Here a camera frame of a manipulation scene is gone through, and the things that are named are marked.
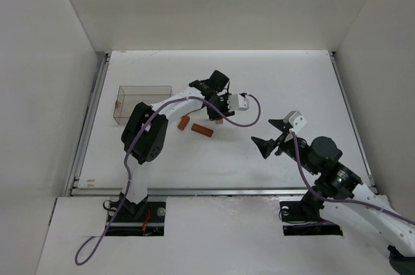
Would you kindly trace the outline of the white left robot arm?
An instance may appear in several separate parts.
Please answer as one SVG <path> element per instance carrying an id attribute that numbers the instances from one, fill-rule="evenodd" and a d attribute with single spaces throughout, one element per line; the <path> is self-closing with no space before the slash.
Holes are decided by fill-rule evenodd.
<path id="1" fill-rule="evenodd" d="M 209 120 L 233 116 L 235 112 L 228 106 L 230 79 L 215 70 L 208 79 L 195 80 L 177 95 L 156 104 L 138 103 L 133 109 L 121 141 L 126 156 L 124 166 L 128 180 L 119 195 L 122 209 L 133 219 L 146 212 L 147 176 L 137 171 L 136 165 L 154 161 L 163 149 L 168 125 L 179 118 L 207 108 Z"/>

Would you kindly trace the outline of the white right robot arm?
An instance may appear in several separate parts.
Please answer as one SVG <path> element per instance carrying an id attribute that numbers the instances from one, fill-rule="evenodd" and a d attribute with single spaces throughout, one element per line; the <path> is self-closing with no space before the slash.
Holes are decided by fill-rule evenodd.
<path id="1" fill-rule="evenodd" d="M 304 182 L 307 191 L 301 200 L 281 202 L 281 220 L 297 228 L 324 221 L 348 228 L 372 242 L 398 274 L 413 274 L 414 221 L 394 211 L 343 165 L 342 151 L 331 138 L 319 136 L 307 143 L 298 137 L 302 118 L 269 123 L 281 132 L 279 138 L 251 138 L 262 157 L 286 154 L 297 163 L 303 180 L 305 173 L 316 177 L 313 184 Z"/>

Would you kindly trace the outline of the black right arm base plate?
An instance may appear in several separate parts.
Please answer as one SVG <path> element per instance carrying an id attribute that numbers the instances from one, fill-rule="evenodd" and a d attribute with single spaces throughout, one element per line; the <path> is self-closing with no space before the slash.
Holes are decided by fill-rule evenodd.
<path id="1" fill-rule="evenodd" d="M 322 219 L 313 210 L 306 210 L 299 200 L 280 201 L 279 207 L 284 236 L 343 236 L 340 226 Z"/>

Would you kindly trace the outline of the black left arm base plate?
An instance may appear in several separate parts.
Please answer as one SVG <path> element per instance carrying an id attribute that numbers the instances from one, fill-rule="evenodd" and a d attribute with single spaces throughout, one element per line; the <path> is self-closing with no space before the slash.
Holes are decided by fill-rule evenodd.
<path id="1" fill-rule="evenodd" d="M 166 205 L 164 200 L 148 201 L 135 215 L 122 207 L 105 236 L 164 236 Z"/>

